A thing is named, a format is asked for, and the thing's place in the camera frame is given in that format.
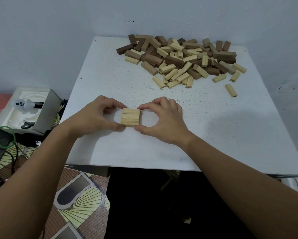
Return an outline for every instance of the hand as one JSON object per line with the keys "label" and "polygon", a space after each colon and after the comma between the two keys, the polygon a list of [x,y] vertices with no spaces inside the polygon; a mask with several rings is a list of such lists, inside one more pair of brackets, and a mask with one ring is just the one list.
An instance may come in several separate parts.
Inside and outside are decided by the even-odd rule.
{"label": "hand", "polygon": [[135,130],[141,134],[153,136],[163,142],[179,146],[182,139],[191,133],[183,121],[182,107],[173,99],[168,100],[166,97],[160,97],[140,105],[138,109],[150,109],[159,117],[158,123],[152,127],[135,126]]}
{"label": "hand", "polygon": [[103,116],[104,113],[112,113],[117,107],[127,108],[113,98],[99,96],[60,125],[69,128],[78,138],[99,130],[123,131],[125,129],[123,125],[111,122]]}

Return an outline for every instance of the forearm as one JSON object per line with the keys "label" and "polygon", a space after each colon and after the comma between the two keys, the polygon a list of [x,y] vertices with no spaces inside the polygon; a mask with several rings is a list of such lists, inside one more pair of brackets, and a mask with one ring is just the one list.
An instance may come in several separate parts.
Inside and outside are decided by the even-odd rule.
{"label": "forearm", "polygon": [[258,238],[298,233],[298,193],[190,134],[180,147]]}
{"label": "forearm", "polygon": [[0,188],[0,238],[39,236],[52,207],[67,156],[75,141],[76,138],[59,125],[31,158]]}

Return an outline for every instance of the white table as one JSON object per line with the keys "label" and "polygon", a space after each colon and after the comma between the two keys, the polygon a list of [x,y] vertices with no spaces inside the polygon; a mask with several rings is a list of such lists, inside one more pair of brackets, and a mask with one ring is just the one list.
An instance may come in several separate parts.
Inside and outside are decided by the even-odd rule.
{"label": "white table", "polygon": [[[125,62],[125,56],[117,54],[116,49],[127,44],[128,38],[94,38],[62,121],[99,95],[115,98],[129,108],[166,96],[183,107],[189,130],[220,151],[263,173],[298,176],[298,152],[245,47],[230,48],[248,70],[235,83],[227,74],[228,78],[218,83],[212,82],[214,76],[194,80],[191,89],[184,85],[159,89],[141,64]],[[227,93],[224,85],[228,83],[237,97]],[[107,118],[120,122],[121,113],[118,110]],[[143,125],[157,121],[153,112],[142,112]],[[133,128],[80,138],[67,164],[199,171],[178,147]]]}

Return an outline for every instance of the stack of wooden blocks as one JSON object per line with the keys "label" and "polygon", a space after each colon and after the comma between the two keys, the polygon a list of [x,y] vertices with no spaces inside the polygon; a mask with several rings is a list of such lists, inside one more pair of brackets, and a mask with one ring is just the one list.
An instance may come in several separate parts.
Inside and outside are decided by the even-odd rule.
{"label": "stack of wooden blocks", "polygon": [[[236,63],[236,52],[230,52],[231,43],[218,40],[214,46],[209,39],[203,44],[196,39],[178,40],[163,36],[129,35],[130,44],[117,49],[119,55],[125,54],[125,61],[138,64],[153,75],[152,80],[159,88],[173,88],[184,84],[192,88],[193,79],[201,76],[207,78],[214,75],[214,83],[226,79],[226,73],[231,74],[230,81],[235,82],[241,73],[247,70]],[[237,93],[231,84],[225,85],[231,97]]]}
{"label": "stack of wooden blocks", "polygon": [[125,127],[134,127],[139,125],[140,110],[124,108],[123,114],[121,114],[120,124]]}

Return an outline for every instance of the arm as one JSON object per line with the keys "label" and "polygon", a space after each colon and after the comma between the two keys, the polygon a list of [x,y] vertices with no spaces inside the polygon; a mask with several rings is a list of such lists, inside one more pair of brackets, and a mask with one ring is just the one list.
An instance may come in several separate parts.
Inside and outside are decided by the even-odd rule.
{"label": "arm", "polygon": [[194,135],[175,100],[161,97],[138,109],[151,109],[159,121],[153,127],[139,125],[135,130],[184,150],[256,237],[298,238],[298,192]]}
{"label": "arm", "polygon": [[0,238],[38,238],[50,213],[67,156],[77,138],[124,127],[103,117],[122,103],[99,96],[58,125],[0,188]]}

